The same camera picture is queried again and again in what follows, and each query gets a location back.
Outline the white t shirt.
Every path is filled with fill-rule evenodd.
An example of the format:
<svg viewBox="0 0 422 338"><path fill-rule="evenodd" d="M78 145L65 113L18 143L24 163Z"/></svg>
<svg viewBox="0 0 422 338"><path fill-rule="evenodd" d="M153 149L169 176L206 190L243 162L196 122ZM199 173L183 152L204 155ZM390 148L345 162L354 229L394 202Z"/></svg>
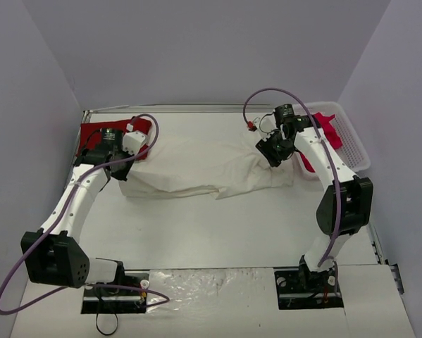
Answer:
<svg viewBox="0 0 422 338"><path fill-rule="evenodd" d="M204 142L161 138L146 159L136 162L119 187L132 198L174 199L209 194L224 199L261 189L289 187L291 161L273 168L248 141Z"/></svg>

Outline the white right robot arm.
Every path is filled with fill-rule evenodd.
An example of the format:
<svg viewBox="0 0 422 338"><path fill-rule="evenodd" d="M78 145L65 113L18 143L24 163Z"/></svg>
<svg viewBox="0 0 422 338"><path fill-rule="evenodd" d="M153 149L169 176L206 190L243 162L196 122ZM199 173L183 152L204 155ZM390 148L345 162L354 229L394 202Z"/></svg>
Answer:
<svg viewBox="0 0 422 338"><path fill-rule="evenodd" d="M373 198L373 183L360 178L337 154L317 119L311 114L297 115L292 105L274 108L271 131L256 122L261 140L256 148L269 165L276 168L292 154L304 155L317 174L324 194L316 210L321 231L303 255L297 274L299 286L313 291L323 282L323 271L331 269L343 245L368 224Z"/></svg>

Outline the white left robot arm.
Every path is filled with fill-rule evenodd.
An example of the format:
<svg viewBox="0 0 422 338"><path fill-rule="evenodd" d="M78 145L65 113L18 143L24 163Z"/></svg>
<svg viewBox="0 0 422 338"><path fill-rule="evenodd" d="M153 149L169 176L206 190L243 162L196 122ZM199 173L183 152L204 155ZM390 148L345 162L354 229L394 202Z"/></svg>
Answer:
<svg viewBox="0 0 422 338"><path fill-rule="evenodd" d="M84 146L73 174L53 213L36 232L21 239L25 266L31 282L80 288L101 283L110 294L127 286L123 264L105 258L90 258L80 247L80 235L98 193L111 179L123 181L134 155L146 144L138 131L100 129L95 146Z"/></svg>

